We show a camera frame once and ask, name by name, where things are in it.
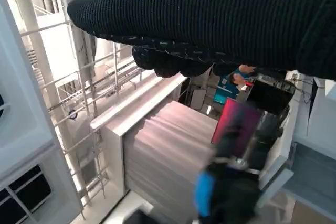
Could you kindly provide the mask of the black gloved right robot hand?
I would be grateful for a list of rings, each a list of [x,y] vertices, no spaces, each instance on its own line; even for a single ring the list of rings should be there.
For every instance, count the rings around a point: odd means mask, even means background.
[[[335,79],[335,0],[71,0],[67,13],[163,78],[248,65]]]

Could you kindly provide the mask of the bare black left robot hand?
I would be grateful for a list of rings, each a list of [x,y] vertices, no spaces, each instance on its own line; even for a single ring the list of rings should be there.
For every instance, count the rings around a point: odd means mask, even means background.
[[[251,124],[246,116],[235,115],[222,128],[195,186],[199,223],[248,223],[255,217],[260,174],[282,135],[281,123],[281,117],[267,114],[246,144],[240,140]]]

